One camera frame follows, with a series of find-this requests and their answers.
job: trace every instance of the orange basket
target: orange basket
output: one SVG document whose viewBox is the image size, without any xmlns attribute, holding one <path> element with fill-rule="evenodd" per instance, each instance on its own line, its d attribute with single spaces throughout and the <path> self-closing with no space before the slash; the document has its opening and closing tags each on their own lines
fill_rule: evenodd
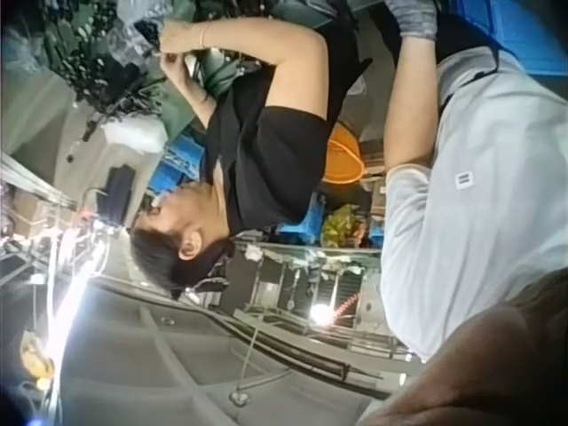
<svg viewBox="0 0 568 426">
<path fill-rule="evenodd" d="M 347 185 L 357 182 L 365 173 L 359 141 L 344 125 L 337 122 L 327 142 L 326 171 L 323 181 Z"/>
</svg>

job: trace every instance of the blue crate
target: blue crate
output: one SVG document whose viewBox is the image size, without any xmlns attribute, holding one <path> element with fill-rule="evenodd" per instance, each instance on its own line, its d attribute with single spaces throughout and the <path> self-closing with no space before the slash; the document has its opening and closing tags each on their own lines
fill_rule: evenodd
<svg viewBox="0 0 568 426">
<path fill-rule="evenodd" d="M 539 17 L 515 0 L 452 0 L 451 11 L 510 50 L 530 75 L 567 76 L 568 54 Z"/>
<path fill-rule="evenodd" d="M 156 194 L 170 191 L 178 185 L 182 176 L 181 171 L 171 167 L 165 162 L 160 162 L 150 178 L 148 188 Z"/>
<path fill-rule="evenodd" d="M 369 240 L 373 247 L 380 249 L 383 246 L 384 232 L 383 227 L 380 226 L 374 220 L 371 221 L 371 227 L 369 228 Z"/>
<path fill-rule="evenodd" d="M 186 174 L 193 180 L 200 178 L 203 146 L 186 134 L 179 135 L 164 153 L 162 161 Z"/>
<path fill-rule="evenodd" d="M 322 226 L 323 204 L 314 194 L 304 220 L 298 225 L 279 225 L 277 233 L 295 235 L 304 244 L 312 245 L 320 238 Z"/>
</svg>

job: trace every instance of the white shirt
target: white shirt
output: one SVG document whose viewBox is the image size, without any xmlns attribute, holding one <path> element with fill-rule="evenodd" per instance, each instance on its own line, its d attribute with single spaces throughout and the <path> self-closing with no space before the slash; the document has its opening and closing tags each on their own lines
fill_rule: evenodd
<svg viewBox="0 0 568 426">
<path fill-rule="evenodd" d="M 468 318 L 568 265 L 568 104 L 501 53 L 439 67 L 441 117 L 431 170 L 386 182 L 381 292 L 393 333 L 429 359 Z"/>
</svg>

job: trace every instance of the black shirt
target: black shirt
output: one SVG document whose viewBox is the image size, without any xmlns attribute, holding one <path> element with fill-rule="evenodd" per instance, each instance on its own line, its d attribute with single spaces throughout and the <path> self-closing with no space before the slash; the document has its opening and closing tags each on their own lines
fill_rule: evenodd
<svg viewBox="0 0 568 426">
<path fill-rule="evenodd" d="M 217 100 L 205 138 L 202 172 L 224 172 L 231 235 L 304 219 L 324 175 L 327 140 L 347 91 L 362 74 L 357 41 L 343 23 L 318 30 L 327 41 L 327 120 L 283 106 L 264 106 L 273 68 L 235 79 Z"/>
</svg>

